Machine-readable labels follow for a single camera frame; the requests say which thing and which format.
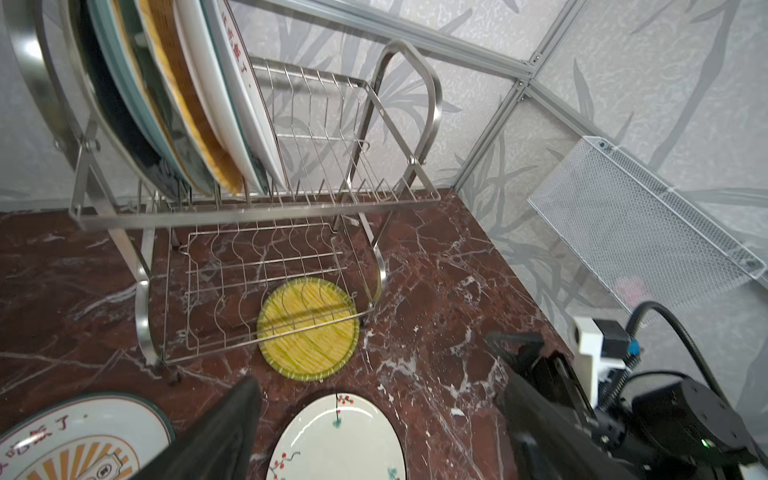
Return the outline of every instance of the plate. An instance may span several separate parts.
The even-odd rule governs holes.
[[[92,473],[100,480],[122,480],[173,440],[168,418],[156,406],[127,394],[100,393],[46,409],[6,432],[0,437],[0,465],[8,478]]]
[[[163,78],[165,91],[181,114],[184,129],[197,153],[221,186],[232,194],[238,194],[243,189],[243,176],[230,154],[216,139],[197,97],[176,31],[173,0],[134,0],[134,4],[141,17],[150,53]]]
[[[406,480],[406,463],[392,424],[352,393],[310,403],[285,429],[266,480]]]
[[[325,379],[355,352],[360,333],[356,314],[354,301],[335,283],[314,276],[291,280],[276,288],[261,307],[257,338],[349,319],[264,340],[259,349],[282,376],[303,382]]]
[[[280,160],[275,130],[266,112],[264,97],[229,3],[227,0],[199,1],[204,7],[219,66],[232,95],[246,143],[270,172],[275,183],[285,188],[285,169]]]
[[[197,96],[204,98],[210,111],[208,121],[221,136],[221,143],[232,156],[249,184],[266,193],[256,175],[251,156],[246,148],[240,123],[235,115],[233,102],[227,84],[219,68],[214,43],[208,31],[203,6],[194,0],[174,0],[174,19],[179,37],[184,37],[187,48],[184,57],[187,67],[199,84],[195,85]]]
[[[140,69],[141,78],[146,85],[150,98],[154,101],[157,113],[161,116],[164,126],[170,133],[170,139],[173,141],[174,149],[180,159],[182,168],[190,182],[195,188],[203,194],[213,195],[216,184],[205,162],[197,153],[192,140],[184,129],[184,120],[176,110],[168,97],[163,84],[163,77],[154,64],[152,55],[146,45],[146,35],[141,26],[141,17],[136,10],[133,0],[117,0],[119,12],[121,13],[124,33],[127,35],[124,40],[129,38],[143,38],[143,46],[137,45],[136,41],[131,42],[131,51],[134,54],[135,61]]]
[[[166,197],[175,200],[185,197],[185,180],[149,144],[127,109],[98,47],[91,16],[84,9],[80,10],[78,24],[82,66],[88,76],[87,82],[92,86],[95,100],[101,104],[104,121],[130,154],[133,160],[128,161],[131,169],[142,181]]]
[[[187,173],[187,166],[180,160],[172,144],[172,137],[131,49],[117,0],[89,0],[88,12],[109,72],[141,133],[152,148],[193,187],[212,193],[210,188],[206,189],[199,181],[195,181],[197,178]]]

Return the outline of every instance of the lower wire basket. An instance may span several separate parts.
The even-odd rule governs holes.
[[[164,321],[151,328],[154,338],[163,339],[163,361],[180,362],[349,319],[365,321],[381,292],[380,262],[361,220],[343,217],[337,231],[333,226],[334,218],[317,217],[178,228],[175,237],[186,243],[176,247],[173,233],[159,233],[157,244],[165,237],[168,248],[156,259],[155,271],[165,275],[153,279],[151,302]],[[257,320],[270,294],[302,277],[337,285],[355,308],[344,316],[310,313],[311,321],[259,331]]]

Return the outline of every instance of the white mesh basket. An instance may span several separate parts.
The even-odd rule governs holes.
[[[582,138],[531,195],[539,212],[621,305],[683,309],[766,264],[610,142]]]

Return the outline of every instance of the dish rack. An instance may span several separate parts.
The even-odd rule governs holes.
[[[241,194],[218,187],[213,198],[189,194],[172,201],[140,179],[135,198],[118,204],[94,156],[100,150],[98,128],[132,160],[106,122],[84,67],[77,20],[83,7],[81,0],[61,0],[59,10],[70,61],[91,109],[84,131],[53,68],[41,0],[6,2],[4,13],[25,82],[75,172],[70,216],[83,230],[108,230],[137,281],[137,340],[147,364],[172,364],[351,319],[364,325],[374,316],[387,280],[379,241],[392,215],[440,200],[422,169],[442,110],[440,82],[425,59],[410,44],[393,41],[369,83],[251,58],[275,127],[286,188],[271,185],[258,194],[243,182]],[[413,151],[378,96],[396,54],[426,86],[425,127]],[[343,288],[355,314],[285,333],[257,331],[269,294],[308,276]]]

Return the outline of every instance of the stacked plates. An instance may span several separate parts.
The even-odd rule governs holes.
[[[172,199],[286,186],[227,0],[85,1],[86,68],[142,178]]]

